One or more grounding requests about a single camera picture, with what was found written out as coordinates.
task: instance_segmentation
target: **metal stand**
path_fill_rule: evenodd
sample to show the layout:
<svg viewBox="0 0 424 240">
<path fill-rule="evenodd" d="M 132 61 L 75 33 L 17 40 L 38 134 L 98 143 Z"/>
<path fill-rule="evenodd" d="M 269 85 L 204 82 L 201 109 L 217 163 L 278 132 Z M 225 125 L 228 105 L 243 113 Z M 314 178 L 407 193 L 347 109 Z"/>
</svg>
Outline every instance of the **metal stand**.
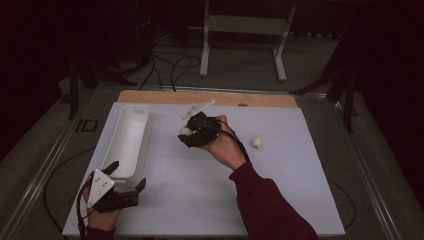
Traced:
<svg viewBox="0 0 424 240">
<path fill-rule="evenodd" d="M 137 83 L 130 82 L 127 79 L 109 70 L 105 66 L 100 65 L 90 57 L 76 53 L 71 56 L 71 59 L 69 61 L 69 91 L 71 109 L 68 119 L 72 119 L 75 116 L 75 113 L 78 111 L 78 77 L 80 77 L 85 87 L 96 88 L 97 79 L 93 69 L 96 69 L 97 71 L 106 74 L 114 81 L 122 85 L 137 85 Z"/>
<path fill-rule="evenodd" d="M 280 45 L 274 49 L 273 56 L 277 68 L 278 79 L 286 81 L 281 53 L 283 52 L 287 36 L 297 5 L 291 7 L 287 19 L 253 18 L 239 16 L 209 15 L 209 0 L 205 0 L 205 17 L 203 27 L 203 51 L 200 64 L 200 76 L 208 75 L 209 65 L 209 32 L 255 33 L 281 36 Z"/>
<path fill-rule="evenodd" d="M 326 83 L 333 82 L 330 90 L 327 92 L 325 99 L 329 102 L 338 102 L 340 98 L 345 94 L 345 104 L 343 111 L 343 122 L 349 132 L 352 132 L 352 110 L 353 110 L 353 96 L 355 90 L 355 76 L 354 72 L 350 69 L 349 66 L 345 67 L 343 71 L 338 71 L 333 74 L 330 74 L 327 77 L 321 77 L 318 81 L 313 82 L 312 84 L 298 89 L 296 91 L 290 91 L 289 94 L 293 95 L 304 95 L 311 90 L 322 86 Z"/>
</svg>

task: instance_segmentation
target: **red sleeve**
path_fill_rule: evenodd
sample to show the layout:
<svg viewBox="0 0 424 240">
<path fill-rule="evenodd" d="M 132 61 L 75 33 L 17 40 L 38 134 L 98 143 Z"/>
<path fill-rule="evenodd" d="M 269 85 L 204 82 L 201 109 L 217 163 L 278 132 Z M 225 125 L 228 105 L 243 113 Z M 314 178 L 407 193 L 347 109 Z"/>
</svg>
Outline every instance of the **red sleeve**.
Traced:
<svg viewBox="0 0 424 240">
<path fill-rule="evenodd" d="M 231 175 L 237 205 L 250 240 L 318 239 L 311 225 L 284 199 L 271 179 L 264 179 L 245 163 Z"/>
<path fill-rule="evenodd" d="M 105 231 L 87 226 L 87 236 L 85 240 L 113 240 L 115 229 L 112 231 Z"/>
</svg>

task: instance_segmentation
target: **wooden board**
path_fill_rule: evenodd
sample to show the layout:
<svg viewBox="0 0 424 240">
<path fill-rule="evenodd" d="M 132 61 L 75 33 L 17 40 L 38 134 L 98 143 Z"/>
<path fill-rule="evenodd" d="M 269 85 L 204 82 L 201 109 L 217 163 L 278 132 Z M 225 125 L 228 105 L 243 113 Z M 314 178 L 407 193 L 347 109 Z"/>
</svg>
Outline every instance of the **wooden board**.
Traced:
<svg viewBox="0 0 424 240">
<path fill-rule="evenodd" d="M 192 104 L 214 99 L 215 105 L 252 107 L 297 107 L 296 100 L 290 95 L 270 95 L 253 93 L 216 93 L 216 92 L 162 92 L 125 90 L 119 95 L 118 102 L 145 102 L 163 104 Z"/>
</svg>

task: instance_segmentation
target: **white plastic container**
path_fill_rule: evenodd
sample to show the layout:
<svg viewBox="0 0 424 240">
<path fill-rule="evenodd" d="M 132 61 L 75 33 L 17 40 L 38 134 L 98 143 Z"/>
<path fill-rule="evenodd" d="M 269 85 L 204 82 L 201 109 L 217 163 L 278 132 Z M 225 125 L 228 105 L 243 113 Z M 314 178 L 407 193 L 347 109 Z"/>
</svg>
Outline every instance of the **white plastic container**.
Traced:
<svg viewBox="0 0 424 240">
<path fill-rule="evenodd" d="M 149 113 L 145 105 L 126 105 L 121 110 L 102 165 L 104 169 L 119 161 L 119 167 L 109 176 L 117 188 L 134 190 L 141 181 L 151 133 Z"/>
</svg>

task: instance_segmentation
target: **black wire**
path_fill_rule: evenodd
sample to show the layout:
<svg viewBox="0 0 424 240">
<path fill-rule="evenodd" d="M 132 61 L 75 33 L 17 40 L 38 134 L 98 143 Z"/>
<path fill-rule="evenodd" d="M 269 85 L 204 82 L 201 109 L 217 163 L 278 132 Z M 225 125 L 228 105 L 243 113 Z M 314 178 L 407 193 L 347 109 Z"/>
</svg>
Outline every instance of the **black wire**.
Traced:
<svg viewBox="0 0 424 240">
<path fill-rule="evenodd" d="M 200 58 L 198 58 L 198 57 L 193 57 L 193 56 L 189 56 L 189 55 L 187 55 L 187 54 L 185 54 L 186 56 L 188 56 L 188 57 L 191 57 L 191 58 L 194 58 L 194 59 L 197 59 L 198 61 L 199 61 L 199 63 L 197 63 L 197 64 L 195 64 L 195 65 L 191 65 L 191 66 L 181 66 L 181 65 L 176 65 L 176 67 L 180 67 L 180 68 L 194 68 L 194 67 L 197 67 L 197 66 L 199 66 L 200 65 Z M 153 54 L 153 57 L 155 57 L 155 58 L 157 58 L 157 59 L 160 59 L 160 60 L 162 60 L 162 61 L 164 61 L 164 62 L 166 62 L 166 63 L 169 63 L 169 64 L 171 64 L 171 65 L 175 65 L 175 63 L 173 63 L 173 62 L 171 62 L 171 61 L 168 61 L 168 60 L 166 60 L 166 59 L 164 59 L 164 58 L 161 58 L 161 57 L 159 57 L 158 55 L 156 55 L 156 54 Z"/>
<path fill-rule="evenodd" d="M 155 70 L 155 73 L 156 73 L 156 75 L 158 76 L 157 77 L 157 81 L 158 81 L 158 84 L 159 84 L 159 91 L 162 91 L 163 90 L 163 83 L 162 83 L 162 78 L 161 78 L 161 73 L 160 73 L 160 70 L 158 69 L 158 68 L 154 68 L 154 70 Z"/>
<path fill-rule="evenodd" d="M 173 73 L 174 73 L 174 70 L 175 70 L 175 67 L 178 65 L 178 63 L 180 62 L 180 61 L 182 61 L 182 60 L 184 60 L 184 59 L 186 59 L 186 58 L 188 58 L 189 60 L 190 60 L 190 64 L 189 64 L 189 66 L 191 66 L 191 57 L 190 56 L 185 56 L 185 57 L 182 57 L 182 58 L 180 58 L 180 59 L 178 59 L 178 61 L 176 61 L 175 63 L 174 63 L 174 65 L 172 66 L 172 69 L 171 69 L 171 74 L 170 74 L 170 80 L 171 80 L 171 86 L 172 86 L 172 89 L 174 90 L 174 92 L 176 92 L 177 90 L 175 89 L 175 83 L 177 82 L 177 80 L 182 76 L 182 75 L 184 75 L 184 73 L 186 73 L 187 71 L 188 71 L 188 69 L 189 68 L 185 68 L 184 69 L 184 71 L 175 79 L 175 80 L 172 80 L 172 75 L 173 75 Z"/>
<path fill-rule="evenodd" d="M 47 203 L 47 187 L 48 187 L 49 182 L 50 182 L 50 180 L 52 179 L 53 175 L 54 175 L 54 174 L 56 173 L 56 171 L 57 171 L 57 170 L 59 170 L 59 169 L 60 169 L 63 165 L 65 165 L 67 162 L 69 162 L 69 161 L 71 161 L 71 160 L 73 160 L 73 159 L 75 159 L 75 158 L 77 158 L 77 157 L 79 157 L 79 156 L 81 156 L 81 155 L 83 155 L 83 154 L 85 154 L 85 153 L 88 153 L 88 152 L 92 151 L 94 148 L 95 148 L 95 147 L 89 148 L 89 149 L 87 149 L 87 150 L 85 150 L 85 151 L 83 151 L 83 152 L 80 152 L 80 153 L 78 153 L 78 154 L 76 154 L 76 155 L 74 155 L 74 156 L 72 156 L 72 157 L 70 157 L 70 158 L 66 159 L 65 161 L 61 162 L 61 163 L 60 163 L 57 167 L 55 167 L 55 168 L 53 169 L 52 173 L 50 174 L 49 178 L 48 178 L 48 179 L 47 179 L 47 181 L 46 181 L 46 184 L 44 185 L 44 188 L 43 188 L 43 204 L 44 204 L 44 208 L 46 209 L 46 213 L 47 213 L 47 215 L 49 216 L 50 220 L 51 220 L 51 221 L 53 222 L 53 224 L 55 225 L 56 229 L 59 231 L 60 235 L 62 235 L 62 227 L 60 227 L 59 223 L 58 223 L 58 222 L 56 221 L 56 219 L 53 217 L 53 214 L 51 213 L 50 208 L 49 208 L 48 203 Z M 67 238 L 66 236 L 63 236 L 63 235 L 62 235 L 62 237 L 63 237 L 64 239 L 66 239 L 66 240 L 69 240 L 69 238 Z"/>
<path fill-rule="evenodd" d="M 83 217 L 82 219 L 86 219 L 88 218 L 88 216 L 90 216 L 93 212 L 95 212 L 96 210 L 91 210 L 91 212 L 89 214 L 87 214 L 87 216 Z"/>
<path fill-rule="evenodd" d="M 155 61 L 153 60 L 153 58 L 151 58 L 151 60 L 153 62 L 153 66 L 151 67 L 151 70 L 150 70 L 149 74 L 147 75 L 147 77 L 140 84 L 140 87 L 138 88 L 138 90 L 141 90 L 141 88 L 143 88 L 144 84 L 146 84 L 146 82 L 149 80 L 150 76 L 152 76 L 153 71 L 155 70 Z"/>
<path fill-rule="evenodd" d="M 234 134 L 234 136 L 237 138 L 237 140 L 238 140 L 238 141 L 240 141 L 240 140 L 239 140 L 239 138 L 237 137 L 236 132 L 234 132 L 234 130 L 233 130 L 232 128 L 230 128 L 230 126 L 228 125 L 228 123 L 226 123 L 226 122 L 224 122 L 224 121 L 221 121 L 221 120 L 216 120 L 216 121 L 217 121 L 217 122 L 219 122 L 219 123 L 224 124 L 225 126 L 227 126 L 227 127 L 228 127 L 228 129 L 230 129 L 230 130 L 231 130 L 231 132 Z"/>
<path fill-rule="evenodd" d="M 330 178 L 327 177 L 327 180 L 330 181 L 332 184 L 336 185 L 340 190 L 343 191 L 344 194 L 346 194 L 346 196 L 349 198 L 350 203 L 352 204 L 352 208 L 353 208 L 353 216 L 352 219 L 350 220 L 350 222 L 348 224 L 346 224 L 345 226 L 343 226 L 344 229 L 348 229 L 349 227 L 352 226 L 352 224 L 355 222 L 356 220 L 356 205 L 355 202 L 353 201 L 352 197 L 349 195 L 349 193 L 347 193 L 347 191 L 340 186 L 339 184 L 337 184 L 335 181 L 331 180 Z"/>
<path fill-rule="evenodd" d="M 198 58 L 198 57 L 193 57 L 193 56 L 188 56 L 189 57 L 189 59 L 190 59 L 190 68 L 193 68 L 193 67 L 197 67 L 197 66 L 199 66 L 200 65 L 200 63 L 201 63 L 201 60 L 200 60 L 200 58 Z M 191 59 L 196 59 L 197 60 L 197 64 L 194 64 L 194 65 L 191 65 Z M 175 78 L 175 80 L 174 80 L 174 84 L 175 83 L 177 83 L 177 81 L 178 81 L 178 79 L 181 77 L 181 76 L 183 76 L 186 72 L 188 71 L 188 68 L 186 68 L 186 70 L 183 72 L 183 73 L 181 73 L 177 78 Z"/>
<path fill-rule="evenodd" d="M 83 194 L 84 190 L 87 187 L 89 187 L 88 182 L 84 183 L 84 185 L 79 190 L 78 196 L 77 196 L 77 204 L 75 206 L 75 208 L 77 209 L 78 230 L 80 232 L 80 239 L 82 239 L 82 240 L 85 239 L 85 222 L 84 222 L 84 218 L 81 217 L 81 198 L 82 198 L 82 194 Z"/>
<path fill-rule="evenodd" d="M 213 129 L 213 130 L 215 130 L 215 131 L 218 131 L 218 132 L 224 133 L 225 135 L 229 136 L 231 139 L 233 139 L 233 140 L 237 143 L 237 146 L 240 148 L 240 151 L 243 153 L 244 159 L 245 159 L 247 162 L 250 162 L 250 158 L 249 158 L 249 155 L 247 154 L 246 148 L 244 147 L 243 143 L 242 143 L 242 142 L 238 139 L 238 137 L 236 137 L 236 136 L 232 135 L 231 133 L 229 133 L 229 132 L 227 132 L 227 131 L 224 131 L 224 130 L 222 130 L 222 129 L 215 128 L 215 127 L 212 127 L 212 126 L 209 126 L 209 125 L 206 125 L 206 124 L 197 124 L 197 125 L 198 125 L 198 126 L 201 126 L 201 127 L 205 127 L 205 128 Z"/>
</svg>

